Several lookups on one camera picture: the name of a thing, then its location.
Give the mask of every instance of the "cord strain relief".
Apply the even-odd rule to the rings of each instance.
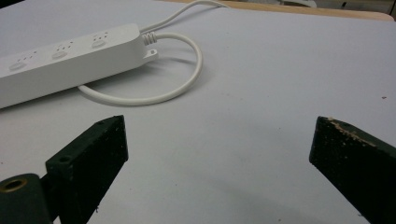
[[[142,35],[142,37],[143,37],[143,40],[144,40],[146,46],[150,45],[150,44],[157,43],[157,36],[155,35],[154,32],[144,34],[144,35]]]

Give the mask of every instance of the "power cord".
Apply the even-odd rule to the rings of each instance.
[[[193,40],[191,40],[190,38],[188,38],[184,35],[173,34],[173,33],[163,33],[163,34],[156,35],[153,32],[148,33],[148,34],[146,34],[146,32],[165,25],[166,23],[168,23],[169,21],[171,21],[172,19],[174,19],[175,17],[180,15],[185,10],[189,9],[190,7],[196,6],[196,5],[210,5],[210,6],[215,6],[215,7],[228,7],[224,4],[222,4],[220,2],[216,2],[216,1],[198,0],[198,1],[194,1],[194,2],[187,4],[181,10],[177,11],[175,14],[173,14],[166,20],[160,21],[158,23],[154,23],[150,26],[140,29],[140,33],[142,34],[142,38],[144,40],[145,45],[150,45],[150,44],[156,43],[158,39],[168,39],[169,38],[169,39],[180,40],[182,42],[187,43],[188,45],[190,45],[192,47],[192,49],[195,52],[197,63],[195,65],[195,69],[194,69],[194,72],[192,73],[191,78],[186,83],[184,83],[181,87],[177,88],[176,90],[170,91],[166,94],[163,94],[163,95],[149,97],[149,98],[137,98],[137,99],[120,98],[120,97],[106,95],[101,92],[94,91],[93,89],[91,89],[85,85],[78,86],[78,89],[81,90],[82,92],[84,92],[85,94],[91,96],[94,99],[108,102],[108,103],[111,103],[114,105],[154,105],[154,104],[158,104],[158,103],[173,99],[173,98],[179,96],[180,94],[184,93],[185,91],[187,91],[189,89],[189,87],[192,86],[192,84],[198,78],[198,76],[201,74],[201,70],[202,70],[203,56],[202,56],[202,52],[201,52],[200,48],[198,47],[198,45]]]

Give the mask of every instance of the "power strip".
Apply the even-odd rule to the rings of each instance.
[[[158,58],[135,24],[0,58],[0,108],[139,67]]]

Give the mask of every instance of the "white desk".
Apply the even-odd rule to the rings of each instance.
[[[184,6],[157,1],[25,1],[0,10],[0,56]],[[77,89],[0,110],[0,179],[46,173],[44,162],[94,122],[126,118],[131,158],[90,223],[363,224],[308,161],[317,116],[396,146],[396,24],[195,7],[160,32],[190,36],[202,76],[164,104],[97,104]],[[92,84],[148,96],[185,81],[189,47],[161,41],[161,59]]]

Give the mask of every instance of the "electrical outlet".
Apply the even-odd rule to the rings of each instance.
[[[109,77],[158,58],[135,24],[0,58],[0,108]]]

